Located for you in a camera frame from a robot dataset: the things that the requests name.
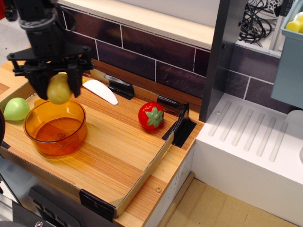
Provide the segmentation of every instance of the green apple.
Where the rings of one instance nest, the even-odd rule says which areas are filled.
[[[30,108],[27,100],[23,98],[13,98],[6,104],[3,115],[7,121],[23,120],[29,113]]]

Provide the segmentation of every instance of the screw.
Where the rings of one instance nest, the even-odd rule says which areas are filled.
[[[156,192],[161,192],[161,191],[162,191],[162,189],[160,187],[156,188]]]
[[[35,224],[35,227],[42,227],[43,226],[43,222],[42,221],[38,221],[36,224]]]

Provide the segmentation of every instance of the purple tile wall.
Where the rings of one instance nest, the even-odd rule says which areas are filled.
[[[90,15],[68,9],[77,21],[68,42],[92,48],[92,58],[144,78],[203,98],[210,52]],[[71,29],[66,12],[58,12],[62,25]]]
[[[227,94],[289,113],[294,106],[271,98],[279,58],[236,45],[227,78]]]

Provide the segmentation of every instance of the black cable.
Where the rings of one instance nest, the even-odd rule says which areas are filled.
[[[262,12],[274,14],[268,9],[267,1],[264,3],[263,0],[251,0],[250,2],[246,0],[239,37],[240,41],[243,40],[251,44],[256,43],[261,46],[259,41],[269,36],[273,31],[270,19],[264,19],[259,16]]]

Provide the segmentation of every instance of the robotic arm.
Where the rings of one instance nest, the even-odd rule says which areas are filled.
[[[66,72],[68,84],[75,97],[80,95],[82,73],[93,69],[90,47],[65,41],[64,29],[58,19],[57,0],[4,0],[5,17],[9,21],[20,16],[20,26],[27,33],[30,49],[7,56],[14,65],[15,76],[25,76],[40,98],[47,100],[50,78]],[[17,61],[26,61],[18,65]]]

